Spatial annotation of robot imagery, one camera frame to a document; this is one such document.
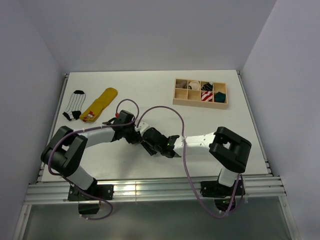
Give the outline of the wooden compartment box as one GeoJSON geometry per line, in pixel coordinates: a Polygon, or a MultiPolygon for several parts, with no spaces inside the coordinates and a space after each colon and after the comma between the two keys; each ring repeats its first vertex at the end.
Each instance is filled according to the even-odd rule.
{"type": "Polygon", "coordinates": [[[226,110],[229,104],[228,104],[227,84],[224,82],[213,82],[212,102],[201,101],[201,92],[205,91],[205,90],[201,90],[201,88],[203,84],[209,83],[209,82],[213,82],[213,81],[180,79],[180,78],[175,79],[172,103],[174,105],[180,105],[180,106],[226,110]],[[176,88],[176,80],[187,80],[188,84],[189,84],[189,81],[199,81],[200,90],[190,90],[188,89],[188,85],[187,85],[187,89],[176,88]],[[215,93],[217,92],[222,92],[226,94],[225,103],[219,103],[214,101],[214,96],[215,96],[215,93]]]}

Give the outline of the red white santa sock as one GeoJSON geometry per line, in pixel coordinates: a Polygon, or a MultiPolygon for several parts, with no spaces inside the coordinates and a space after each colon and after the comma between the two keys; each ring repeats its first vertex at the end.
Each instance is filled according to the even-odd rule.
{"type": "Polygon", "coordinates": [[[212,102],[213,93],[211,91],[202,91],[201,92],[201,101],[202,102],[212,102]]]}

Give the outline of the dark green reindeer sock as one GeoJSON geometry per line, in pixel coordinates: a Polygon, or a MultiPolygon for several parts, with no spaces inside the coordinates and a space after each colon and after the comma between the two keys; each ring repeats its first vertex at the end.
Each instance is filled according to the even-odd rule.
{"type": "Polygon", "coordinates": [[[214,101],[216,103],[225,103],[226,97],[227,95],[225,93],[218,91],[214,94],[214,101]]]}

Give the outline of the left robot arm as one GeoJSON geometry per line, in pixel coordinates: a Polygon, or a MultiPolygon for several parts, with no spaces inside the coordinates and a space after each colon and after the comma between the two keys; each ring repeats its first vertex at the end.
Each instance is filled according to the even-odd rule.
{"type": "Polygon", "coordinates": [[[131,144],[139,142],[141,137],[135,131],[135,117],[132,113],[121,110],[101,127],[93,130],[76,132],[62,126],[55,133],[41,154],[41,161],[55,170],[60,176],[71,181],[79,188],[79,194],[86,200],[107,197],[111,199],[111,190],[103,190],[97,180],[88,174],[80,162],[86,148],[102,143],[112,143],[122,138],[131,144]]]}

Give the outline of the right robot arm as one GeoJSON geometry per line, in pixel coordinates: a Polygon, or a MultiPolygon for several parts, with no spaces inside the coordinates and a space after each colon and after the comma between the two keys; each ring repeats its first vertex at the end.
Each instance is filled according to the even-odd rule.
{"type": "Polygon", "coordinates": [[[247,139],[223,126],[215,132],[185,137],[166,137],[148,125],[140,125],[135,130],[141,135],[141,143],[150,155],[159,153],[166,158],[212,155],[222,165],[216,183],[216,189],[222,195],[229,194],[238,174],[245,172],[252,147],[247,139]]]}

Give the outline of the mustard yellow sock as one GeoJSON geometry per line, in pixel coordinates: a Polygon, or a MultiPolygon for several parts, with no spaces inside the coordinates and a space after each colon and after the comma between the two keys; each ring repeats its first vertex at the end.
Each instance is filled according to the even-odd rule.
{"type": "Polygon", "coordinates": [[[79,119],[85,123],[95,122],[101,113],[116,98],[118,91],[115,88],[108,87],[104,92],[93,101],[93,103],[82,113],[79,119]]]}

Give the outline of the white black striped sock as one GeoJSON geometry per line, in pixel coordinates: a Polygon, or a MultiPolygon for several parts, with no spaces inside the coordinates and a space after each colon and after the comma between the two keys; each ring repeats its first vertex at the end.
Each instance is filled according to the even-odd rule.
{"type": "Polygon", "coordinates": [[[68,105],[62,115],[68,121],[75,121],[80,118],[82,114],[82,106],[86,99],[86,94],[82,90],[75,90],[69,99],[68,105]]]}

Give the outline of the beige rolled sock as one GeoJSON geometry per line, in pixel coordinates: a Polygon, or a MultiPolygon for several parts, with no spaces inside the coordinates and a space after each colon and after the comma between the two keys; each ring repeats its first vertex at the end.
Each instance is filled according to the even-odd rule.
{"type": "Polygon", "coordinates": [[[175,81],[175,87],[177,89],[187,89],[188,88],[188,81],[183,79],[177,79],[175,81]]]}

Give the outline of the cream rolled sock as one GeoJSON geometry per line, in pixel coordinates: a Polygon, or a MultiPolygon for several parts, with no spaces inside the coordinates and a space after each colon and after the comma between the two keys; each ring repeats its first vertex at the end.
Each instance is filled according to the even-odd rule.
{"type": "Polygon", "coordinates": [[[197,81],[197,80],[189,81],[189,83],[188,83],[188,89],[189,89],[189,90],[199,91],[199,90],[201,89],[201,84],[200,84],[200,82],[197,81]]]}

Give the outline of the black rolled sock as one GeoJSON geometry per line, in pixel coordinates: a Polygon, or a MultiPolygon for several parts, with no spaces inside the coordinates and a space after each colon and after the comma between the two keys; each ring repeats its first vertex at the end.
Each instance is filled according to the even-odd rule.
{"type": "Polygon", "coordinates": [[[206,82],[205,84],[203,84],[203,86],[201,87],[202,91],[209,91],[212,92],[213,91],[213,82],[206,82]]]}

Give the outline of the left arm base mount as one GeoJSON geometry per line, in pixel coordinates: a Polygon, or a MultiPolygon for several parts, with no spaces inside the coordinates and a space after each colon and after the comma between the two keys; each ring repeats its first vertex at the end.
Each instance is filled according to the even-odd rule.
{"type": "Polygon", "coordinates": [[[100,220],[109,217],[113,212],[113,205],[109,202],[113,199],[113,184],[98,184],[90,187],[87,191],[76,186],[69,187],[67,196],[68,202],[78,202],[78,213],[81,217],[87,217],[90,220],[100,220]],[[101,209],[102,204],[110,207],[106,216],[93,217],[101,209]]]}

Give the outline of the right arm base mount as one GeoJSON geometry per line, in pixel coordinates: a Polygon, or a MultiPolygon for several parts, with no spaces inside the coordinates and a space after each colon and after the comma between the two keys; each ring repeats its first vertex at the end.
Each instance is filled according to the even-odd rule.
{"type": "MultiPolygon", "coordinates": [[[[200,194],[205,198],[214,198],[214,204],[216,208],[222,212],[225,212],[231,202],[235,185],[236,183],[234,183],[232,187],[227,187],[219,184],[217,180],[201,181],[200,194]]],[[[243,181],[240,179],[235,189],[235,197],[230,208],[231,212],[237,207],[236,197],[240,197],[240,200],[242,200],[245,196],[245,193],[243,181]]]]}

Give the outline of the aluminium front rail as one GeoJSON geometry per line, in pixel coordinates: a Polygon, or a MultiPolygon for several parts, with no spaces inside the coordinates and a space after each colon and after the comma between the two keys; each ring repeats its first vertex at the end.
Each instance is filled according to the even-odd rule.
{"type": "MultiPolygon", "coordinates": [[[[187,178],[155,180],[99,181],[99,185],[113,185],[111,202],[152,202],[195,200],[187,178]]],[[[286,191],[279,176],[244,178],[245,196],[283,197],[286,191]]],[[[24,205],[69,204],[67,200],[70,185],[67,182],[40,182],[29,185],[24,205]]]]}

